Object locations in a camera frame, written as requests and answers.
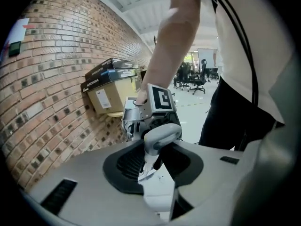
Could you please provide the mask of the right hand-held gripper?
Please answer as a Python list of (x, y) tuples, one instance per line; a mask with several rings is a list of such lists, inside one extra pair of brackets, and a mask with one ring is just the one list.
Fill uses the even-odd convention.
[(136, 103), (136, 97), (126, 98), (122, 128), (127, 141), (143, 139), (150, 130), (164, 124), (174, 123), (180, 126), (173, 93), (170, 90), (148, 84), (146, 96), (146, 101), (142, 105)]

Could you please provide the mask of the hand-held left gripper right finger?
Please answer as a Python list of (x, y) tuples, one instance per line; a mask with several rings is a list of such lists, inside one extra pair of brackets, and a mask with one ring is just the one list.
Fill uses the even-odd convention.
[(230, 222), (241, 152), (178, 141), (162, 149), (175, 182), (171, 222)]

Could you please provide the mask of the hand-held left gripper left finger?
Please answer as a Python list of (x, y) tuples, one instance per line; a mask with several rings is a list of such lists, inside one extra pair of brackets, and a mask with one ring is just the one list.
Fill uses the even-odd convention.
[(144, 159), (141, 140), (85, 152), (45, 175), (29, 193), (50, 226), (167, 226), (174, 184), (162, 168), (137, 183)]

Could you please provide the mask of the person's right forearm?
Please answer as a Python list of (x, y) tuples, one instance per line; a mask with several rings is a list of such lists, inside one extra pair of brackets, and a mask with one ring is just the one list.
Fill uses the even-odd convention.
[(148, 84), (168, 88), (193, 44), (200, 23), (200, 8), (200, 0), (170, 0), (141, 89), (146, 90)]

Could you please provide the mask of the person's right hand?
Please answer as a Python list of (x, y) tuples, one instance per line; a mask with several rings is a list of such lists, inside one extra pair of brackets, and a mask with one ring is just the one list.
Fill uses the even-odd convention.
[(137, 99), (134, 101), (136, 106), (142, 106), (147, 101), (147, 91), (145, 89), (140, 89)]

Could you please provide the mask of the black office chair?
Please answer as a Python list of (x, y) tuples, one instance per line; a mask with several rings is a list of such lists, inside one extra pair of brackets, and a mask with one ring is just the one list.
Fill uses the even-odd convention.
[(183, 90), (184, 87), (187, 87), (188, 90), (191, 89), (191, 86), (189, 85), (190, 69), (191, 69), (191, 66), (189, 63), (186, 63), (184, 61), (181, 63), (181, 65), (176, 73), (177, 76), (176, 76), (176, 78), (174, 78), (174, 87), (176, 89), (181, 88)]
[(188, 91), (193, 90), (193, 95), (197, 91), (202, 91), (204, 94), (206, 93), (206, 90), (204, 89), (204, 84), (206, 83), (205, 79), (205, 69), (206, 69), (206, 64), (202, 64), (201, 72), (199, 74), (199, 77), (192, 77), (190, 78), (190, 83), (194, 85), (194, 88), (190, 88)]

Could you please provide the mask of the large cardboard box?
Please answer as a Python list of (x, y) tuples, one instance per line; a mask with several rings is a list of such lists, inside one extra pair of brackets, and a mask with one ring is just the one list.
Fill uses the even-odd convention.
[(117, 113), (124, 110), (127, 97), (137, 96), (140, 85), (138, 76), (133, 76), (102, 85), (87, 94), (97, 114)]

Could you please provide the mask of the person's black trousers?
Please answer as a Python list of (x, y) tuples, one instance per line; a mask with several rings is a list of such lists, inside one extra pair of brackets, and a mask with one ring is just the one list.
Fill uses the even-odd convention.
[(201, 146), (243, 151), (251, 141), (263, 139), (271, 130), (284, 126), (266, 111), (254, 108), (223, 78), (210, 106), (198, 143)]

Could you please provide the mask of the whiteboard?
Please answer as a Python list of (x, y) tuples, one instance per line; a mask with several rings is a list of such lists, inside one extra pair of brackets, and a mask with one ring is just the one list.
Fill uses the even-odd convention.
[(205, 59), (207, 64), (206, 68), (216, 67), (216, 49), (209, 48), (198, 48), (198, 59), (200, 65), (202, 65), (202, 60)]

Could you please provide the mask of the black box with white lid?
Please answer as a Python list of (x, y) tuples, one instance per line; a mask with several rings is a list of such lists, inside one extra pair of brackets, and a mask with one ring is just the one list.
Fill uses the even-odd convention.
[(94, 67), (88, 73), (85, 74), (85, 79), (89, 80), (98, 72), (103, 72), (107, 69), (137, 69), (138, 64), (125, 59), (109, 58), (99, 65)]

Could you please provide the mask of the person's white t-shirt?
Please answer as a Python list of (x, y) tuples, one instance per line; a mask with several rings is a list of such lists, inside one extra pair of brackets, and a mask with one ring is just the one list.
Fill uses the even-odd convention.
[[(215, 15), (223, 80), (245, 99), (251, 100), (251, 68), (230, 18), (220, 4), (214, 9), (212, 0), (200, 1)], [(280, 17), (266, 0), (228, 1), (237, 12), (249, 40), (259, 87), (258, 107), (283, 123), (269, 91), (290, 61), (294, 44)]]

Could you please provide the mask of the black wall sign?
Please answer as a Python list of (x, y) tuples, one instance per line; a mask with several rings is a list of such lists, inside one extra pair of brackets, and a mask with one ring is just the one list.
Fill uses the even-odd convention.
[(9, 57), (17, 56), (18, 54), (20, 54), (20, 48), (21, 48), (20, 41), (11, 43), (8, 50), (8, 56)]

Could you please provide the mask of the white wall paper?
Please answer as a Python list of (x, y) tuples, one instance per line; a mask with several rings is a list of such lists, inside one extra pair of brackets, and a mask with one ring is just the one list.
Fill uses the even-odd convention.
[(27, 26), (28, 23), (29, 23), (28, 18), (19, 19), (15, 22), (14, 26), (12, 27), (8, 35), (9, 44), (24, 40), (24, 36), (26, 33), (26, 28), (24, 26)]

